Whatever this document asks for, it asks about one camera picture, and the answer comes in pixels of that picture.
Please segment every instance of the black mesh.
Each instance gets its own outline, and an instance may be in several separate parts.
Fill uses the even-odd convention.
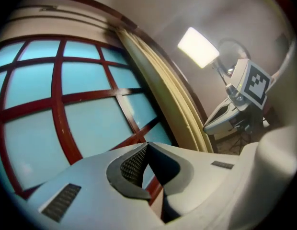
[[[121,174],[129,182],[142,187],[143,172],[148,165],[147,148],[143,148],[121,165]]]
[[[60,222],[76,195],[80,191],[81,186],[68,184],[61,192],[45,207],[41,212],[43,215]]]

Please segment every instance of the red window mullion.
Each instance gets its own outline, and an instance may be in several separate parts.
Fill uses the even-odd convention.
[[[101,60],[102,60],[102,65],[104,67],[104,70],[105,70],[106,76],[107,76],[107,78],[109,80],[109,83],[110,83],[111,87],[114,90],[117,90],[118,86],[116,85],[114,77],[112,76],[111,71],[109,69],[109,66],[105,61],[105,58],[104,58],[104,55],[102,53],[101,47],[96,46],[96,48],[97,48],[97,51],[100,54],[100,57],[101,57]],[[116,100],[117,100],[117,102],[118,102],[118,104],[119,104],[119,106],[120,106],[120,108],[121,108],[121,110],[122,110],[122,112],[123,112],[123,114],[125,116],[125,119],[128,121],[129,126],[132,128],[133,132],[134,133],[139,132],[140,129],[139,129],[138,125],[136,124],[132,114],[130,113],[129,108],[126,105],[125,100],[123,99],[123,96],[121,94],[116,94],[115,97],[116,97]]]
[[[150,121],[147,125],[145,125],[139,132],[133,134],[131,137],[122,141],[120,144],[116,145],[111,150],[115,150],[121,147],[126,147],[129,145],[137,144],[140,140],[141,142],[145,142],[144,135],[146,135],[157,123],[159,122],[159,118],[155,117],[152,121]]]
[[[63,52],[66,42],[66,40],[62,40],[60,42],[56,55],[52,77],[51,100],[54,125],[60,145],[69,163],[74,164],[78,160],[82,159],[82,155],[78,150],[74,138],[70,132],[66,112],[62,103],[61,72]]]
[[[0,116],[4,110],[5,107],[5,99],[6,99],[6,93],[7,88],[9,84],[9,79],[13,71],[13,66],[15,66],[16,61],[20,58],[20,55],[23,53],[24,49],[27,47],[29,41],[26,41],[23,46],[20,48],[19,52],[13,59],[13,64],[10,70],[7,71],[7,74],[5,76],[3,85],[0,90]],[[22,192],[22,187],[13,171],[12,165],[9,160],[9,156],[7,153],[6,143],[5,143],[5,131],[4,131],[4,123],[2,120],[0,120],[0,159],[3,163],[4,169],[6,171],[6,174],[8,176],[8,179],[15,191],[16,194],[20,194]]]

